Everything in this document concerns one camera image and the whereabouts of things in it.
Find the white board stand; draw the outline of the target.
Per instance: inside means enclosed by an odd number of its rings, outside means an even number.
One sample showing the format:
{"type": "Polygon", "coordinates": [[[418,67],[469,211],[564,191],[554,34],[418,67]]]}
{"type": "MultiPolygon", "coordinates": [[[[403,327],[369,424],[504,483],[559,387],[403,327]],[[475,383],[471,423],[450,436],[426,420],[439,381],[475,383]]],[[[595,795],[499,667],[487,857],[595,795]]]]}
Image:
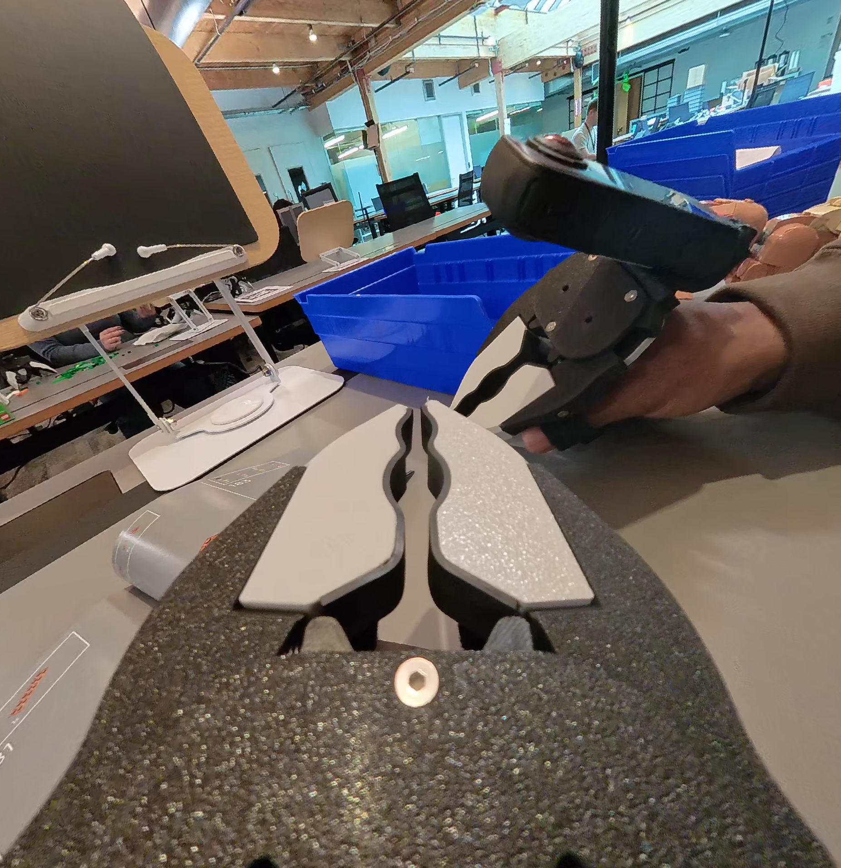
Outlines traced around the white board stand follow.
{"type": "Polygon", "coordinates": [[[288,365],[278,368],[253,327],[231,297],[224,276],[234,267],[246,265],[248,257],[239,244],[155,244],[140,245],[137,255],[149,259],[171,250],[195,250],[198,255],[172,266],[149,271],[110,286],[72,292],[67,297],[54,295],[87,266],[117,253],[110,243],[101,245],[79,266],[63,277],[18,316],[26,332],[59,331],[77,323],[93,345],[87,324],[90,318],[109,306],[124,306],[149,296],[166,296],[195,290],[213,281],[235,317],[241,320],[249,340],[264,362],[264,371],[241,385],[234,397],[221,397],[211,407],[194,410],[175,420],[159,417],[145,402],[139,390],[119,370],[104,351],[100,356],[121,379],[124,388],[154,423],[157,432],[130,450],[130,457],[155,491],[173,491],[198,480],[205,473],[235,457],[273,431],[283,428],[315,408],[344,386],[344,378],[306,367],[288,365]]]}

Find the grey desk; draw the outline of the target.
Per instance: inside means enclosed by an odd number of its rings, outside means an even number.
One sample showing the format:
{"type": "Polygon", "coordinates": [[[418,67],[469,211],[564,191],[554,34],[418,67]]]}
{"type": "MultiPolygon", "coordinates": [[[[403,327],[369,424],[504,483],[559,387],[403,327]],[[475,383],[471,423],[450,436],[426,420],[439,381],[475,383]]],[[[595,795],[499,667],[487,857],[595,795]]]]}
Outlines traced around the grey desk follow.
{"type": "Polygon", "coordinates": [[[528,458],[592,605],[459,650],[427,391],[360,374],[0,595],[2,866],[841,866],[841,422],[709,410],[528,458]],[[354,648],[238,597],[309,462],[413,411],[354,648]]]}

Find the pile of tan plastic pieces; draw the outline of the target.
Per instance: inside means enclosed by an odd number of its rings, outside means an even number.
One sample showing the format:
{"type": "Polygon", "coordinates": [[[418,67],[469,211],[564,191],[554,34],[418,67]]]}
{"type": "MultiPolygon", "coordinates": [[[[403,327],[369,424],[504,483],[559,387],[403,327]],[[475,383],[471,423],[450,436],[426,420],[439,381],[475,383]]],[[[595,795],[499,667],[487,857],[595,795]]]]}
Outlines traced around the pile of tan plastic pieces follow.
{"type": "Polygon", "coordinates": [[[729,283],[789,273],[841,235],[841,195],[772,219],[764,206],[752,200],[715,199],[704,205],[756,230],[746,259],[726,276],[729,283]]]}

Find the wooden chair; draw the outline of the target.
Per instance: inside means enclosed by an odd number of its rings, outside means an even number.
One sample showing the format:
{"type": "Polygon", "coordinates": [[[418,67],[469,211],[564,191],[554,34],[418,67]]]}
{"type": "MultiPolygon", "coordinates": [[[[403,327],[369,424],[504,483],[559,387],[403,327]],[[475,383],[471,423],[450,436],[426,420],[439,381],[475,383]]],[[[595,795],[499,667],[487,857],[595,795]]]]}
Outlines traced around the wooden chair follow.
{"type": "Polygon", "coordinates": [[[322,254],[354,244],[354,207],[339,200],[301,213],[296,220],[297,243],[304,263],[322,254]]]}

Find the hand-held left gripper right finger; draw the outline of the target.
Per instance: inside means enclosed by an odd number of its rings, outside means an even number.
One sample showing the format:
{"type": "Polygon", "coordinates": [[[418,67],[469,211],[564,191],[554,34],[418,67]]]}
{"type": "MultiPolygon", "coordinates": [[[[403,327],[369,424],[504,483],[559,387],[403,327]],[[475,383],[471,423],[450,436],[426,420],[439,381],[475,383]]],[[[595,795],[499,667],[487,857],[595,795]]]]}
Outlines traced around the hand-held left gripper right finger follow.
{"type": "Polygon", "coordinates": [[[593,589],[529,464],[508,443],[435,400],[421,409],[429,517],[428,584],[479,649],[504,618],[592,605],[593,589]]]}

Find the black pole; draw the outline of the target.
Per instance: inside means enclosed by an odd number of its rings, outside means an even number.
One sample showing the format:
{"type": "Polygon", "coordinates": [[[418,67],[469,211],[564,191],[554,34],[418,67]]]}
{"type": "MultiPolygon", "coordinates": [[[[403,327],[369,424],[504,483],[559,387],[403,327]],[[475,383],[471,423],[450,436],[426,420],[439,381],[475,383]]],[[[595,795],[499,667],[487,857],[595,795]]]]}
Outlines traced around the black pole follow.
{"type": "Polygon", "coordinates": [[[599,92],[597,162],[608,162],[607,150],[612,146],[615,121],[615,92],[619,47],[620,1],[600,2],[599,92]]]}

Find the small white stand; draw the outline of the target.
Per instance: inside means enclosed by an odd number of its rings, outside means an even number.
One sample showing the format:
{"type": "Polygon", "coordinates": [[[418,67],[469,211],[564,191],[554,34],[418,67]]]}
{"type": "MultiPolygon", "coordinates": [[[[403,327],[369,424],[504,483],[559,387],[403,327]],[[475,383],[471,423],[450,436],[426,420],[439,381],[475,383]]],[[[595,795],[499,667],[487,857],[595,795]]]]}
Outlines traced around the small white stand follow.
{"type": "Polygon", "coordinates": [[[170,310],[165,323],[144,332],[134,346],[192,340],[227,321],[215,318],[194,290],[174,293],[168,300],[170,310]]]}

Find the long grey table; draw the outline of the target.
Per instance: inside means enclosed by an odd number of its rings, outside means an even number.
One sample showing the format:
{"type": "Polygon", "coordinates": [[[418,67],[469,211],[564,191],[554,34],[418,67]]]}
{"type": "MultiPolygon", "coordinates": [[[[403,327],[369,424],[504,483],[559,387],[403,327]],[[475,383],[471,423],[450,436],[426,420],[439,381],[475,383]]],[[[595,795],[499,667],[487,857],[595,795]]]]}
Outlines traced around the long grey table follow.
{"type": "Polygon", "coordinates": [[[287,290],[275,297],[265,299],[260,304],[240,305],[239,307],[246,314],[263,313],[287,303],[299,292],[326,283],[332,278],[344,276],[358,267],[368,265],[401,250],[423,247],[438,237],[455,232],[464,226],[485,219],[489,215],[490,211],[484,203],[473,204],[436,215],[429,220],[398,230],[395,233],[386,233],[375,240],[353,246],[352,250],[361,255],[361,261],[338,272],[326,273],[326,266],[319,260],[288,269],[273,278],[276,286],[286,287],[287,290]]]}

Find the blue plastic bin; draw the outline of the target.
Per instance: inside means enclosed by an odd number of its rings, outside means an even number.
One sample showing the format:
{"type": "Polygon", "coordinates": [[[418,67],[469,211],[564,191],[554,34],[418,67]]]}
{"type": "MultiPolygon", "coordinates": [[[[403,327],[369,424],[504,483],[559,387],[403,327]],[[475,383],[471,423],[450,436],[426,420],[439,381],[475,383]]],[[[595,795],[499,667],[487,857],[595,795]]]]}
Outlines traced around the blue plastic bin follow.
{"type": "Polygon", "coordinates": [[[506,309],[573,251],[508,234],[412,248],[296,295],[333,364],[455,394],[506,309]]]}

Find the black mesh chair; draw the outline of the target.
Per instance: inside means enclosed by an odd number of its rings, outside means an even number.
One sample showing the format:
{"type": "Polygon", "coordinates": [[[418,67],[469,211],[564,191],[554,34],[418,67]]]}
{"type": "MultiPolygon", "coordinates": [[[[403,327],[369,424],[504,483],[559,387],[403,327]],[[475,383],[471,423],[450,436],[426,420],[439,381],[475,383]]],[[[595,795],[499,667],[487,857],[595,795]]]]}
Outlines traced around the black mesh chair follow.
{"type": "Polygon", "coordinates": [[[431,220],[436,210],[418,173],[376,185],[390,233],[431,220]]]}

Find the stack of blue bins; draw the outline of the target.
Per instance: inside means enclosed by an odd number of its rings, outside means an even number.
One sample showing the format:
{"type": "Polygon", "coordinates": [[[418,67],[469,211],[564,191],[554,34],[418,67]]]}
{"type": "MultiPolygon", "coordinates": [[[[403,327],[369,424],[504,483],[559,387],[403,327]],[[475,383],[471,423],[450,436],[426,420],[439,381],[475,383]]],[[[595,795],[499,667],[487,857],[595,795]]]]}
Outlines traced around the stack of blue bins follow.
{"type": "Polygon", "coordinates": [[[611,168],[694,199],[752,200],[770,217],[827,200],[841,161],[841,92],[689,122],[608,149],[611,168]]]}

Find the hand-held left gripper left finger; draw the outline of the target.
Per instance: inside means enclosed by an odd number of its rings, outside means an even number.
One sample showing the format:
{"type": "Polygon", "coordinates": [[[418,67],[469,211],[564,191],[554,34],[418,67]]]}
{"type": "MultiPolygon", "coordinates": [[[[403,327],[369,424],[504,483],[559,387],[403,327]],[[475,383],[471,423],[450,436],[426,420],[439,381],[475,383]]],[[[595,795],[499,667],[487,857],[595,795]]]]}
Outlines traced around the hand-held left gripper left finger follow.
{"type": "Polygon", "coordinates": [[[406,490],[413,411],[392,406],[321,450],[305,468],[238,597],[248,610],[335,619],[356,649],[405,583],[406,490]]]}

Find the person's right hand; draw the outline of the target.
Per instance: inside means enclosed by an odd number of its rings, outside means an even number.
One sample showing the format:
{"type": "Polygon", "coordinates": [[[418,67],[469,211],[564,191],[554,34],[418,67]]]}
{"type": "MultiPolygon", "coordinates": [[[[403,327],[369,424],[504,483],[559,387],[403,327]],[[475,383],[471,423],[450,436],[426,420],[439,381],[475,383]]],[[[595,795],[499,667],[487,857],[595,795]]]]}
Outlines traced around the person's right hand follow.
{"type": "Polygon", "coordinates": [[[686,418],[774,385],[784,335],[750,302],[691,300],[586,415],[601,429],[633,418],[686,418]]]}

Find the black board with wooden edge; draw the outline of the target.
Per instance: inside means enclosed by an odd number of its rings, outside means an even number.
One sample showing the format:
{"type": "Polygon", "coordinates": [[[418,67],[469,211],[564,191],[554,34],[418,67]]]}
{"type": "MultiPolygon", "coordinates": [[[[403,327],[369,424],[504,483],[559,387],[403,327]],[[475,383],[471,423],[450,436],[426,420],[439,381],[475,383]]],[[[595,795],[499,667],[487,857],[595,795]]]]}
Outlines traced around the black board with wooden edge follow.
{"type": "Polygon", "coordinates": [[[0,2],[0,351],[257,266],[274,213],[125,2],[0,2]]]}

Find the person's right forearm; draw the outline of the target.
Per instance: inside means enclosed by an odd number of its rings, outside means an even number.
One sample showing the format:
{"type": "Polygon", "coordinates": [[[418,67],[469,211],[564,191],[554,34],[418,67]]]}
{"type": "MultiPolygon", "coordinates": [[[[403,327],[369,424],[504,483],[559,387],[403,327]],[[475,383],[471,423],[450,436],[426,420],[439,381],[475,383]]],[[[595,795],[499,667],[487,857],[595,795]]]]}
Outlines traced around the person's right forearm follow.
{"type": "Polygon", "coordinates": [[[707,301],[751,303],[781,332],[788,352],[774,385],[719,405],[722,412],[841,419],[841,235],[792,272],[725,284],[707,301]]]}

